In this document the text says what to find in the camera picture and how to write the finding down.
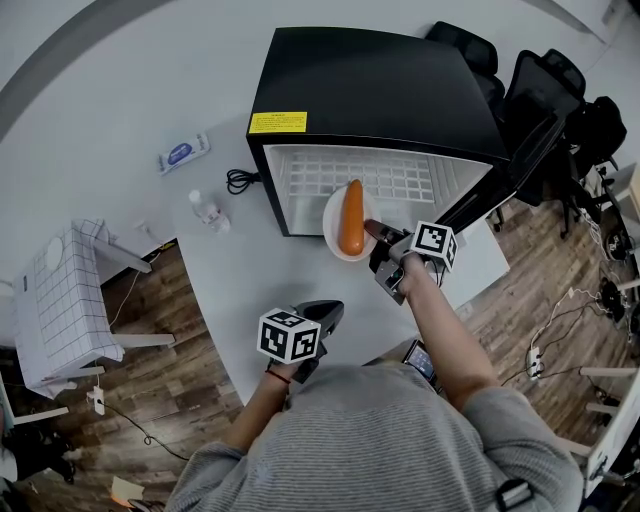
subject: red bracelet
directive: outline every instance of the red bracelet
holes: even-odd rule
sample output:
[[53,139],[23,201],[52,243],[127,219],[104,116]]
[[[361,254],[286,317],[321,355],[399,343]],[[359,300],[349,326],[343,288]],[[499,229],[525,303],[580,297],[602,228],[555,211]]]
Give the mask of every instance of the red bracelet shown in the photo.
[[264,373],[268,373],[269,375],[273,375],[276,379],[280,379],[282,382],[285,382],[287,386],[291,384],[289,379],[285,379],[282,375],[278,375],[276,372],[272,372],[270,369],[266,369]]

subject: plastic bottle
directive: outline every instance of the plastic bottle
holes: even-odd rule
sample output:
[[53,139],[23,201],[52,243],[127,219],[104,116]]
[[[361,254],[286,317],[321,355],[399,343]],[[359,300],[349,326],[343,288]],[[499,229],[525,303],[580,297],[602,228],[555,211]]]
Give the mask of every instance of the plastic bottle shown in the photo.
[[209,226],[214,233],[229,231],[231,227],[229,219],[211,199],[203,199],[199,190],[192,190],[189,192],[189,201],[191,201],[193,213],[200,217],[200,220]]

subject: gray sweater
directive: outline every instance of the gray sweater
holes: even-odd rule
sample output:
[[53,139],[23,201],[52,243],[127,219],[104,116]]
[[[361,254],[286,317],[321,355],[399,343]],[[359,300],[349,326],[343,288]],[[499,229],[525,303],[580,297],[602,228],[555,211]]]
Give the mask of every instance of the gray sweater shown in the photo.
[[319,368],[288,406],[248,454],[198,450],[167,512],[483,511],[500,472],[541,511],[578,510],[576,463],[516,391],[479,391],[460,414],[405,365]]

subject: white plate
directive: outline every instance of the white plate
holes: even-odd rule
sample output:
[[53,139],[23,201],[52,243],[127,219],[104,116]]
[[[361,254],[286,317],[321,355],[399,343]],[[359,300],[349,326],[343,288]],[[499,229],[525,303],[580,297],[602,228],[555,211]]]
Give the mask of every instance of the white plate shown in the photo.
[[[360,261],[369,256],[376,246],[376,239],[366,231],[364,232],[364,249],[357,256],[349,256],[340,249],[338,240],[340,239],[340,224],[342,223],[342,206],[347,193],[348,185],[336,190],[327,201],[322,216],[322,232],[324,239],[331,249],[331,252],[344,261]],[[362,206],[364,210],[364,220],[374,219],[380,221],[380,212],[371,195],[362,191]]]

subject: white table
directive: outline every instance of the white table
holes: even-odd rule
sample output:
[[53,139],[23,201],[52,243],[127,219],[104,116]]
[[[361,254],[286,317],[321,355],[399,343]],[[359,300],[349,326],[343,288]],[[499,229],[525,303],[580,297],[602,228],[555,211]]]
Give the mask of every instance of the white table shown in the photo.
[[[261,184],[239,196],[228,194],[229,169],[256,170],[247,124],[243,116],[209,130],[212,151],[162,178],[202,315],[244,403],[267,363],[256,351],[258,319],[274,307],[316,299],[345,303],[321,364],[361,365],[417,333],[408,307],[399,307],[380,288],[368,261],[337,259],[323,238],[283,237]],[[187,198],[194,188],[214,191],[231,220],[230,233],[215,234],[195,217]],[[508,270],[491,230],[480,223],[460,248],[443,291],[458,308]]]

